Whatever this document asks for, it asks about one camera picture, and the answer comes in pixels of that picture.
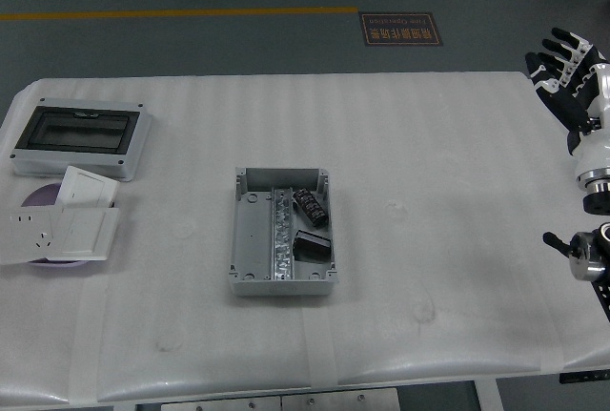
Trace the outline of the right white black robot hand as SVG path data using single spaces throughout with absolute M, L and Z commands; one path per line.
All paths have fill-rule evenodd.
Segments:
M 568 153 L 584 186 L 609 176 L 609 59 L 573 32 L 551 33 L 543 52 L 525 55 L 526 68 L 539 99 L 568 132 Z

